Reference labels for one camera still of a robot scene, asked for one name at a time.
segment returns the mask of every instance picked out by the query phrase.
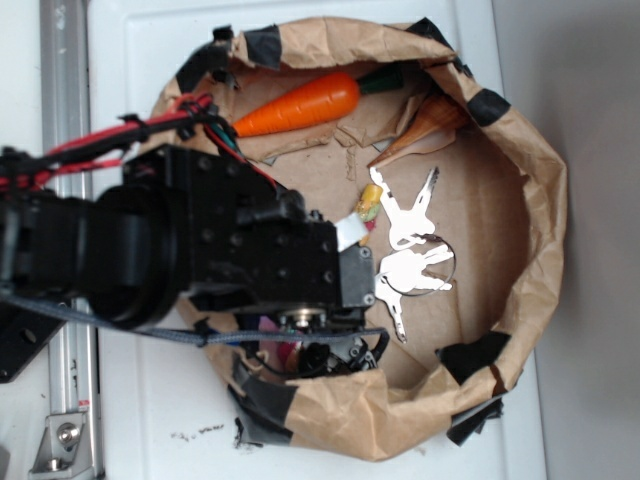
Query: toy carrot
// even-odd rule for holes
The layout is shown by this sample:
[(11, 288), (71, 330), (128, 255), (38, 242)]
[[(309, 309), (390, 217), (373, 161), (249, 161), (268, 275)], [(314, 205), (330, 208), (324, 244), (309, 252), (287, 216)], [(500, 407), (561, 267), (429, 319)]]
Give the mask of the toy carrot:
[(254, 110), (233, 124), (239, 137), (286, 132), (337, 120), (355, 110), (361, 94), (402, 86), (397, 65), (358, 81), (342, 72), (312, 80)]

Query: white surface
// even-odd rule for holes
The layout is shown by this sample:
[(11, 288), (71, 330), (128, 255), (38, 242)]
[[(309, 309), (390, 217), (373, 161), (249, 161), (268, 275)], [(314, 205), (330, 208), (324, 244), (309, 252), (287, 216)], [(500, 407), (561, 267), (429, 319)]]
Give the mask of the white surface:
[(494, 5), (507, 99), (569, 165), (563, 295), (537, 349), (549, 478), (639, 478), (640, 3)]
[[(32, 154), (42, 150), (39, 18), (37, 0), (0, 0), (0, 147)], [(48, 369), (45, 348), (13, 383), (0, 385), (0, 448), (11, 455), (6, 480), (26, 478), (33, 466), (49, 414)]]
[[(92, 125), (126, 111), (148, 115), (163, 85), (215, 26), (236, 31), (310, 15), (384, 23), (429, 16), (461, 49), (479, 81), (501, 90), (491, 3), (486, 1), (114, 1), (90, 4)], [(462, 32), (458, 26), (464, 25)], [(117, 180), (103, 178), (102, 187)], [(180, 325), (177, 318), (170, 320)], [(543, 479), (537, 384), (529, 362), (491, 421), (463, 448), (444, 435), (382, 464), (325, 452), (265, 446), (235, 450), (235, 413), (202, 352), (122, 334), (101, 336), (102, 401), (108, 478), (480, 478)], [(213, 431), (207, 427), (223, 425)]]

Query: silver key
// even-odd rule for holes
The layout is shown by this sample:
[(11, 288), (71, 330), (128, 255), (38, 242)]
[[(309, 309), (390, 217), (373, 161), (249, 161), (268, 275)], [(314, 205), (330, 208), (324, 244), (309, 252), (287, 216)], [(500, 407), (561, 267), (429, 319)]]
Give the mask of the silver key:
[(382, 273), (376, 275), (375, 293), (377, 298), (387, 304), (398, 340), (402, 343), (407, 343), (407, 334), (404, 331), (404, 324), (402, 323), (402, 307), (400, 306), (402, 294), (389, 286), (386, 277)]
[(382, 175), (376, 168), (369, 169), (373, 183), (383, 190), (380, 203), (384, 207), (391, 227), (389, 229), (389, 243), (394, 250), (404, 250), (416, 244), (423, 244), (422, 235), (435, 232), (435, 225), (426, 217), (427, 208), (431, 202), (431, 196), (438, 180), (439, 170), (433, 168), (427, 176), (427, 180), (418, 193), (411, 210), (402, 210), (397, 200), (391, 193)]
[(396, 335), (407, 343), (402, 322), (402, 294), (417, 288), (421, 290), (450, 290), (451, 284), (439, 278), (422, 275), (427, 265), (434, 265), (453, 257), (446, 245), (433, 248), (424, 254), (401, 250), (386, 256), (380, 262), (380, 273), (375, 279), (375, 295), (387, 304)]

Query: screw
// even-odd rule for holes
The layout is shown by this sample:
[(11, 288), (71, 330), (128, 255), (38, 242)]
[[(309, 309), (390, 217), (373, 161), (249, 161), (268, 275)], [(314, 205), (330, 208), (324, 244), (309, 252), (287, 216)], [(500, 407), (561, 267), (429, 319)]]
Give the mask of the screw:
[(213, 241), (213, 237), (213, 230), (211, 230), (210, 228), (204, 228), (200, 233), (200, 239), (204, 243), (211, 243)]
[(211, 170), (211, 160), (207, 157), (200, 157), (198, 159), (198, 168), (203, 172)]
[(0, 282), (0, 293), (10, 295), (13, 293), (13, 284), (11, 282)]
[(64, 423), (58, 428), (58, 440), (63, 445), (72, 446), (71, 443), (77, 443), (80, 439), (80, 429), (73, 423)]
[(286, 247), (288, 244), (289, 237), (286, 234), (281, 233), (276, 237), (276, 245), (278, 245), (279, 247)]
[(23, 328), (20, 331), (20, 338), (22, 338), (22, 341), (28, 345), (35, 345), (38, 341), (38, 337), (36, 337), (28, 328)]
[(230, 163), (227, 165), (227, 175), (229, 177), (237, 177), (240, 171), (240, 167), (238, 167), (237, 163)]
[(308, 328), (309, 327), (309, 319), (308, 318), (298, 318), (296, 320), (296, 327), (298, 327), (298, 328)]
[(57, 472), (62, 470), (62, 460), (59, 458), (52, 458), (47, 461), (47, 470), (50, 472)]
[(31, 200), (31, 212), (38, 213), (40, 211), (40, 200), (37, 198)]
[(234, 233), (229, 238), (229, 241), (231, 242), (231, 245), (233, 245), (234, 247), (240, 247), (242, 246), (244, 239), (242, 238), (242, 235), (240, 235), (239, 233)]

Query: metal bracket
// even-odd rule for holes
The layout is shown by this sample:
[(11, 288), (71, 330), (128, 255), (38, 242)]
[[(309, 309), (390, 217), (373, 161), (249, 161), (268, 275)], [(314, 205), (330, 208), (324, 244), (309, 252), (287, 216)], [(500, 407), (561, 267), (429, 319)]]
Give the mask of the metal bracket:
[(29, 480), (92, 480), (91, 438), (85, 413), (47, 417), (38, 455)]
[[(88, 1), (40, 0), (45, 151), (86, 135), (90, 130)], [(91, 176), (86, 173), (61, 177), (53, 187), (62, 197), (92, 197)], [(81, 301), (74, 302), (73, 307), (84, 311), (88, 309), (86, 302)], [(52, 415), (47, 417), (47, 428), (29, 478), (102, 478), (104, 466), (94, 328), (67, 323), (53, 337), (49, 343), (49, 388)], [(65, 423), (75, 426), (77, 431), (67, 426), (59, 432)], [(69, 436), (73, 438), (72, 442), (61, 440)]]
[(0, 384), (15, 380), (63, 324), (0, 304)]

